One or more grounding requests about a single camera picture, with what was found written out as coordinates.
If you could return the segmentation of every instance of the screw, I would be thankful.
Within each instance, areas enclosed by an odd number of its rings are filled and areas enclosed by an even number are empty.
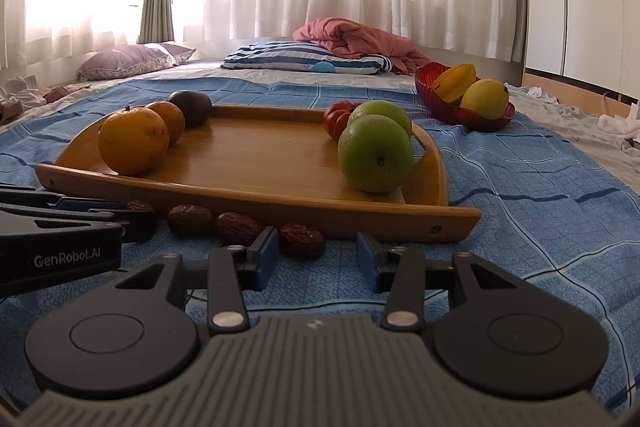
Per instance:
[[[219,328],[235,328],[244,322],[244,317],[238,312],[220,312],[213,315],[211,322]]]
[[[386,316],[386,321],[392,326],[406,328],[409,326],[413,326],[418,322],[418,315],[413,312],[407,311],[391,312]]]

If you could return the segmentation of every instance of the orange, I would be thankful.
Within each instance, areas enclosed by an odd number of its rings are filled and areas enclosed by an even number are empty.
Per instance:
[[[104,163],[124,176],[152,171],[169,147],[169,130],[158,113],[128,106],[107,117],[98,133],[98,151]]]
[[[176,143],[184,131],[184,114],[180,108],[171,102],[152,102],[146,108],[155,111],[164,120],[169,130],[169,145]]]

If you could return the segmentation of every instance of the grooved gray surface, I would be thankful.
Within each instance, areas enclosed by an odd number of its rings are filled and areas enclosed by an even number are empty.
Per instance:
[[[588,393],[548,403],[487,397],[446,373],[410,333],[369,314],[263,317],[212,338],[179,378],[132,399],[45,393],[25,427],[609,427]]]

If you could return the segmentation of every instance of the pink cloth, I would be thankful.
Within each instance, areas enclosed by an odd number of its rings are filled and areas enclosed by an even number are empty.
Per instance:
[[[41,87],[40,93],[47,103],[54,103],[63,98],[64,96],[81,89],[88,89],[91,86],[55,86],[55,87]]]
[[[338,17],[309,22],[293,32],[293,39],[320,44],[343,58],[385,55],[402,74],[414,74],[417,68],[431,62],[407,37]]]
[[[0,100],[0,123],[7,123],[22,113],[24,108],[20,100]]]

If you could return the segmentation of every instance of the striped pillow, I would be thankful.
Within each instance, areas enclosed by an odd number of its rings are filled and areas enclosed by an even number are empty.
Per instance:
[[[318,44],[271,41],[243,46],[227,55],[222,68],[228,70],[289,70],[312,73],[376,74],[391,71],[393,64],[384,55],[341,58]]]

